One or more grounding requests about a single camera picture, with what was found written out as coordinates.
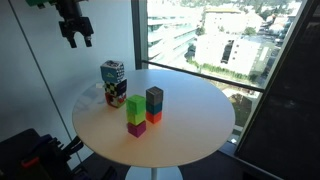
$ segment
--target orange cube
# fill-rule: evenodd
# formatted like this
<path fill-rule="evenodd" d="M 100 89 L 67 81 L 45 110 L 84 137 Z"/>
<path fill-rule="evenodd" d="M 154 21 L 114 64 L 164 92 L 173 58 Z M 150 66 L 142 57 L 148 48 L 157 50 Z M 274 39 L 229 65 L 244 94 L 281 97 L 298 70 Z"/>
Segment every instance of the orange cube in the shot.
<path fill-rule="evenodd" d="M 152 124 L 159 122 L 162 118 L 162 111 L 158 112 L 157 114 L 153 115 L 150 112 L 146 112 L 146 119 L 150 121 Z"/>

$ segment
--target dark gray cube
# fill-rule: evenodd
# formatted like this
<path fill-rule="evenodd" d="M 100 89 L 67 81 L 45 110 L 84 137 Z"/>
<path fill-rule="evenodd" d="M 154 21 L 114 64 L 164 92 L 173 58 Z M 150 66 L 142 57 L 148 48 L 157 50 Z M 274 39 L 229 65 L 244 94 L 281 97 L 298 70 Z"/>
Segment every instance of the dark gray cube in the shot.
<path fill-rule="evenodd" d="M 157 105 L 163 101 L 163 90 L 154 86 L 146 90 L 147 102 L 152 105 Z"/>

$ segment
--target magenta cube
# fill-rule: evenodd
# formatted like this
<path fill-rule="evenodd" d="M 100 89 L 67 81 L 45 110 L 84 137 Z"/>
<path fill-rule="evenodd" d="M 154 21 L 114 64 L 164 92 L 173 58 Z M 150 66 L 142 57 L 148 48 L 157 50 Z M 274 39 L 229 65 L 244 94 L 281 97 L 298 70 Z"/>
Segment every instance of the magenta cube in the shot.
<path fill-rule="evenodd" d="M 128 132 L 138 138 L 141 136 L 141 134 L 143 134 L 146 131 L 147 124 L 146 124 L 146 121 L 142 121 L 142 123 L 138 124 L 137 126 L 131 123 L 128 123 L 127 127 L 128 127 Z"/>

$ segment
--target glass pane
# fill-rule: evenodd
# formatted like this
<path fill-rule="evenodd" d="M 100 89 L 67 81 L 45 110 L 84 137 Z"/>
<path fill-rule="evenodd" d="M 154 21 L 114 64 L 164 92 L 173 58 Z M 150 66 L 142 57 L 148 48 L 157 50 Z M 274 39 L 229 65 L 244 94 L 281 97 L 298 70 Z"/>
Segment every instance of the glass pane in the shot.
<path fill-rule="evenodd" d="M 204 80 L 219 88 L 232 103 L 236 122 L 232 135 L 228 138 L 228 141 L 237 143 L 241 132 L 246 127 L 248 120 L 258 105 L 262 93 L 213 80 Z"/>
<path fill-rule="evenodd" d="M 149 0 L 149 61 L 264 88 L 301 4 Z"/>

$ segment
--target table top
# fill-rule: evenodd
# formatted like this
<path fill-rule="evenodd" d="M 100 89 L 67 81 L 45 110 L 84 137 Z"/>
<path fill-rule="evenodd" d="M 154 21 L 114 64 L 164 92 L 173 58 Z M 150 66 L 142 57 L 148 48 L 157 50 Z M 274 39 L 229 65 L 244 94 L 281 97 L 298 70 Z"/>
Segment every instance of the table top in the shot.
<path fill-rule="evenodd" d="M 209 82 L 170 70 L 126 72 L 127 97 L 157 86 L 164 91 L 162 120 L 147 121 L 139 138 L 127 132 L 126 106 L 113 108 L 104 89 L 87 89 L 73 110 L 73 125 L 90 149 L 109 160 L 138 167 L 168 167 L 200 160 L 219 149 L 233 130 L 234 109 Z"/>

